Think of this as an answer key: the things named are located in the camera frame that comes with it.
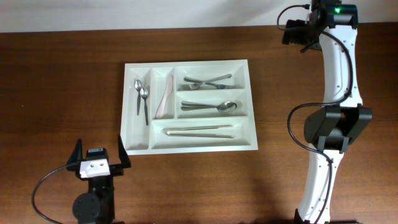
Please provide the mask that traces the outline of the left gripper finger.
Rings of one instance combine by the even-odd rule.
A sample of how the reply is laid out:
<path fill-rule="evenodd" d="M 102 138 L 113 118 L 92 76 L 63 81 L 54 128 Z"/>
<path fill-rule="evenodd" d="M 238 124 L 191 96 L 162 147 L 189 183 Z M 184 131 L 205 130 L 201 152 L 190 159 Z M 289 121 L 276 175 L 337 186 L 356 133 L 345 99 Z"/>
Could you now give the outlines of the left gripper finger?
<path fill-rule="evenodd" d="M 118 155 L 119 155 L 119 160 L 121 161 L 121 166 L 123 167 L 123 169 L 131 168 L 131 160 L 125 150 L 121 135 L 118 136 Z"/>
<path fill-rule="evenodd" d="M 83 153 L 82 153 L 82 140 L 78 139 L 75 145 L 75 148 L 67 161 L 67 165 L 72 163 L 80 162 L 82 160 Z"/>

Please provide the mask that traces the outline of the steel serrated tongs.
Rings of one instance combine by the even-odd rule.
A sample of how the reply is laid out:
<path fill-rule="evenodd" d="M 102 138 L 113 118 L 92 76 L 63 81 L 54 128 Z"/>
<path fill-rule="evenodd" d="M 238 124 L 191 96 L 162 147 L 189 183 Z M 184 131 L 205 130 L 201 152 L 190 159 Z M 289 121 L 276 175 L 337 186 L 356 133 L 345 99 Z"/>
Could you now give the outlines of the steel serrated tongs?
<path fill-rule="evenodd" d="M 218 125 L 218 126 L 194 126 L 184 128 L 165 128 L 164 134 L 167 136 L 179 136 L 190 138 L 221 138 L 233 139 L 233 135 L 212 133 L 211 130 L 232 128 L 232 125 Z"/>

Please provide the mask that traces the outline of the small steel teaspoon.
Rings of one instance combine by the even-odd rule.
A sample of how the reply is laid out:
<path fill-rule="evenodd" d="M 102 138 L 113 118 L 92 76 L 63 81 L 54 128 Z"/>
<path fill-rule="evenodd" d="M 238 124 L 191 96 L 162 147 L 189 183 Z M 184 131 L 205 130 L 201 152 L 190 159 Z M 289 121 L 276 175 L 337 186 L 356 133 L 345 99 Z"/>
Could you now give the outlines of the small steel teaspoon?
<path fill-rule="evenodd" d="M 139 116 L 140 108 L 141 108 L 141 89 L 143 85 L 140 79 L 135 79 L 134 88 L 137 91 L 137 101 L 136 101 L 136 114 Z"/>
<path fill-rule="evenodd" d="M 142 88 L 140 90 L 140 96 L 144 100 L 144 115 L 145 115 L 145 120 L 146 120 L 146 125 L 149 125 L 149 118 L 148 118 L 148 108 L 147 108 L 147 99 L 149 97 L 149 91 L 146 88 Z"/>

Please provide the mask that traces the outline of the steel spoon blue-tinted handle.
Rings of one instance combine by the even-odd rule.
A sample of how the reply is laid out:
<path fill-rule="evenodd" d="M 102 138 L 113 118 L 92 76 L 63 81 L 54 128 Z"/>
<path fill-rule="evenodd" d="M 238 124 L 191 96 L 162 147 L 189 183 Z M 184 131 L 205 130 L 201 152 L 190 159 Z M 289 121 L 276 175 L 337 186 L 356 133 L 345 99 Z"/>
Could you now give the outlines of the steel spoon blue-tinted handle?
<path fill-rule="evenodd" d="M 190 102 L 190 101 L 181 101 L 180 103 L 182 106 L 188 106 L 188 107 L 201 107 L 201 108 L 217 108 L 218 107 L 218 105 L 194 103 L 194 102 Z"/>

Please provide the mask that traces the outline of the pink plastic knife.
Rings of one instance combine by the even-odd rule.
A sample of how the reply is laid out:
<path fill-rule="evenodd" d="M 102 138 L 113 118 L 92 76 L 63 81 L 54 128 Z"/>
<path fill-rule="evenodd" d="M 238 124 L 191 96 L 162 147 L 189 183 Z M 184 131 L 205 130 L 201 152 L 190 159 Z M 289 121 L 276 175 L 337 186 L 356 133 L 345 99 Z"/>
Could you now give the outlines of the pink plastic knife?
<path fill-rule="evenodd" d="M 161 119 L 164 116 L 167 100 L 168 100 L 168 97 L 172 94 L 173 88 L 174 88 L 173 87 L 173 76 L 169 75 L 167 78 L 167 83 L 165 86 L 165 91 L 164 91 L 162 100 L 161 100 L 159 107 L 157 109 L 157 112 L 155 114 L 156 119 Z"/>

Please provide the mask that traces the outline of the steel fork angled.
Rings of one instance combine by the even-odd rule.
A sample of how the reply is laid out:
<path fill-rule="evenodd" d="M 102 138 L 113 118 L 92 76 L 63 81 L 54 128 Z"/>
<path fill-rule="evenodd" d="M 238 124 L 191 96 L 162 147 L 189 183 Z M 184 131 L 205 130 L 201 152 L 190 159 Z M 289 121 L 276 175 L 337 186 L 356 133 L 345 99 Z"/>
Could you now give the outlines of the steel fork angled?
<path fill-rule="evenodd" d="M 238 88 L 238 86 L 235 86 L 235 85 L 215 84 L 215 83 L 212 83 L 212 82 L 211 83 L 204 83 L 203 85 L 209 85 L 209 86 L 215 87 L 216 89 L 219 89 L 219 90 Z"/>

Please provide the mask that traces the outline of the steel fork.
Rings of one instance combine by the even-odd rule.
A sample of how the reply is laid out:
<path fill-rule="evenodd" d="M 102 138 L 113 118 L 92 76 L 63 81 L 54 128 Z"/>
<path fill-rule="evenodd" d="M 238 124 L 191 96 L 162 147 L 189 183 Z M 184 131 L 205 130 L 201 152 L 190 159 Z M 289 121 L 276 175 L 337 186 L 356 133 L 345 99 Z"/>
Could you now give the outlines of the steel fork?
<path fill-rule="evenodd" d="M 231 77 L 232 77 L 232 74 L 230 74 L 230 73 L 228 73 L 226 75 L 222 75 L 220 77 L 211 78 L 208 80 L 197 80 L 194 78 L 185 77 L 183 80 L 186 82 L 190 82 L 190 84 L 181 84 L 179 89 L 180 90 L 198 90 L 199 87 L 201 87 L 202 84 L 204 84 L 204 83 L 211 83 L 211 82 L 224 80 L 224 79 L 231 78 Z"/>

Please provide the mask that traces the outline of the steel spoon sideways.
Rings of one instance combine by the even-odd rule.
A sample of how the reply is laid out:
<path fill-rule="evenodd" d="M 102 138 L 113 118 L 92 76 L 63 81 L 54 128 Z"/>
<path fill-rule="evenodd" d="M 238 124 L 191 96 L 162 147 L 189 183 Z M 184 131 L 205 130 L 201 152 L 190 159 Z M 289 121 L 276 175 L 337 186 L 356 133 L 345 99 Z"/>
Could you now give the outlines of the steel spoon sideways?
<path fill-rule="evenodd" d="M 225 114 L 225 113 L 230 113 L 233 112 L 237 108 L 237 104 L 232 101 L 225 101 L 222 102 L 221 104 L 218 105 L 217 109 L 219 113 Z M 180 107 L 182 111 L 191 111 L 191 110 L 204 110 L 204 109 L 211 109 L 211 108 L 201 108 L 201 107 L 188 107 L 188 106 L 182 106 Z"/>

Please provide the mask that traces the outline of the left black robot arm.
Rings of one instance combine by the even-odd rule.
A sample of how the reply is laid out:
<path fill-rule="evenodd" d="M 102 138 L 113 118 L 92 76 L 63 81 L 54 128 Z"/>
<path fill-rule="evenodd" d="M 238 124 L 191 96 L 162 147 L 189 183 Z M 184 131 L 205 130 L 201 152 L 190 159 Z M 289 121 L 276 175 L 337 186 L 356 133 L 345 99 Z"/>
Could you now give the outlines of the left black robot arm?
<path fill-rule="evenodd" d="M 83 155 L 82 140 L 77 140 L 67 170 L 88 183 L 88 191 L 77 196 L 72 206 L 78 223 L 112 223 L 115 219 L 113 179 L 123 176 L 124 169 L 131 167 L 121 136 L 118 136 L 118 156 L 120 163 L 110 164 L 103 147 L 89 149 Z"/>

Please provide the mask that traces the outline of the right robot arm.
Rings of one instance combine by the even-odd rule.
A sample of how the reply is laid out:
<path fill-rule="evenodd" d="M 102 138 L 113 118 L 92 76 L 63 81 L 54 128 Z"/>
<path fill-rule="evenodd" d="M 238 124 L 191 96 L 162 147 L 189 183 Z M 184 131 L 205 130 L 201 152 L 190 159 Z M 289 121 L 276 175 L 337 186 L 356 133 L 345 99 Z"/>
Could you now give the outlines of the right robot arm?
<path fill-rule="evenodd" d="M 330 200 L 336 173 L 349 145 L 371 122 L 373 111 L 363 105 L 356 78 L 355 46 L 358 9 L 341 1 L 312 0 L 302 6 L 308 10 L 304 20 L 288 20 L 279 27 L 285 45 L 300 44 L 323 54 L 325 93 L 318 110 L 304 124 L 305 142 L 296 141 L 309 151 L 305 191 L 295 210 L 294 223 L 329 223 Z"/>

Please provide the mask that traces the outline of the white plastic cutlery tray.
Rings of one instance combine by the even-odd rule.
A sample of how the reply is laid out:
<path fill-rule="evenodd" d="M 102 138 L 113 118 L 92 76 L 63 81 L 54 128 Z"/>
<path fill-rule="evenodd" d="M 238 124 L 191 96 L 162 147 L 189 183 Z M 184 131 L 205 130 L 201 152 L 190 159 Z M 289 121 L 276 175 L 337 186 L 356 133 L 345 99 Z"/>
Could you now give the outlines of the white plastic cutlery tray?
<path fill-rule="evenodd" d="M 127 63 L 128 155 L 258 149 L 247 60 Z"/>

